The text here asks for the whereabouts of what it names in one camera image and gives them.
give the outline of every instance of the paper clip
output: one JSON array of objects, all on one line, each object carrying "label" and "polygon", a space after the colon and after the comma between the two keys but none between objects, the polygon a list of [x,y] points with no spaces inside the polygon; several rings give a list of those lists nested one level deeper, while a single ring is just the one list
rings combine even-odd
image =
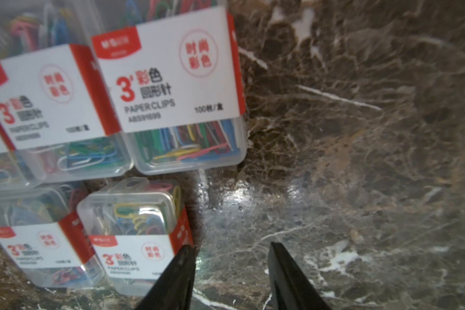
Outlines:
[{"label": "paper clip", "polygon": [[23,49],[26,52],[38,50],[38,44],[35,39],[38,32],[38,25],[28,21],[14,19],[10,25],[10,33],[21,39]]},{"label": "paper clip", "polygon": [[126,1],[125,21],[127,26],[136,26],[143,22],[143,16],[133,0]]}]

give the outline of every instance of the countertop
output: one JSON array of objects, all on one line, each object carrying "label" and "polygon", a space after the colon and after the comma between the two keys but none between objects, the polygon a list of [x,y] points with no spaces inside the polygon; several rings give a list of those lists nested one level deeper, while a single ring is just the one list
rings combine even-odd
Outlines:
[{"label": "countertop", "polygon": [[[230,10],[246,159],[165,176],[183,186],[199,249],[192,309],[272,309],[276,241],[334,310],[464,310],[465,1],[236,0]],[[37,288],[0,248],[0,310],[137,301],[106,280]]]}]

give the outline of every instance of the clear plastic box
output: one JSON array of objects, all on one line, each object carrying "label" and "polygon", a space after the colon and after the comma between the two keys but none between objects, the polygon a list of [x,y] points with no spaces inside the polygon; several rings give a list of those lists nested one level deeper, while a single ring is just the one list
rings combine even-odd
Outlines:
[{"label": "clear plastic box", "polygon": [[[58,222],[71,214],[77,203],[86,195],[87,191],[81,182],[0,192],[0,229]],[[38,237],[27,236],[26,238],[33,245],[31,250],[34,250],[34,239]],[[95,255],[81,266],[23,268],[22,270],[35,285],[52,288],[92,287],[103,276],[103,270]]]},{"label": "clear plastic box", "polygon": [[0,190],[34,187],[38,181],[18,152],[0,153]]},{"label": "clear plastic box", "polygon": [[[88,235],[167,235],[177,224],[184,202],[181,187],[172,181],[130,177],[111,182],[78,206]],[[157,280],[108,276],[120,294],[144,296]]]},{"label": "clear plastic box", "polygon": [[[71,1],[0,0],[0,59],[87,41]],[[133,166],[122,136],[118,133],[17,154],[43,183],[116,177]]]},{"label": "clear plastic box", "polygon": [[[75,3],[85,33],[94,36],[226,2],[82,0]],[[242,117],[128,133],[127,141],[136,168],[145,175],[236,165],[245,158],[247,149]]]}]

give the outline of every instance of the plastic container lid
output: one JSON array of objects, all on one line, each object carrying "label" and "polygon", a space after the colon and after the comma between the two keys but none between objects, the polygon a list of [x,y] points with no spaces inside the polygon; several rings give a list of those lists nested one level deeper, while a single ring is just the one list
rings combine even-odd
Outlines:
[{"label": "plastic container lid", "polygon": [[[175,182],[130,177],[90,194],[79,203],[78,214],[88,235],[166,235],[174,230],[183,208]],[[120,294],[144,296],[156,278],[109,280]]]},{"label": "plastic container lid", "polygon": [[[86,189],[80,182],[0,192],[0,228],[57,222],[70,214],[75,209],[75,204],[86,195]],[[103,276],[96,256],[79,267],[22,270],[39,287],[92,287]]]}]

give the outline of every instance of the paper clip label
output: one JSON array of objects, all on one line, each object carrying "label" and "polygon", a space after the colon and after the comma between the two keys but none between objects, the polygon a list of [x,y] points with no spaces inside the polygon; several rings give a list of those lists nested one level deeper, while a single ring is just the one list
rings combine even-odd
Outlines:
[{"label": "paper clip label", "polygon": [[0,245],[22,269],[78,267],[95,254],[80,230],[73,212],[57,223],[0,227]]},{"label": "paper clip label", "polygon": [[221,6],[94,36],[123,131],[225,120],[244,113],[234,37],[234,25]]},{"label": "paper clip label", "polygon": [[[0,124],[15,149],[113,133],[100,121],[103,113],[98,111],[106,108],[112,112],[108,97],[105,96],[104,107],[93,102],[93,98],[105,95],[105,89],[88,87],[86,83],[101,79],[94,61],[80,61],[83,53],[75,53],[85,49],[90,54],[89,48],[76,46],[75,50],[71,46],[56,46],[0,61],[6,77],[0,84]],[[89,71],[80,68],[80,64],[89,66]],[[101,96],[92,94],[93,91],[101,92]]]},{"label": "paper clip label", "polygon": [[182,245],[193,245],[186,210],[169,235],[90,236],[107,275],[158,279]]}]

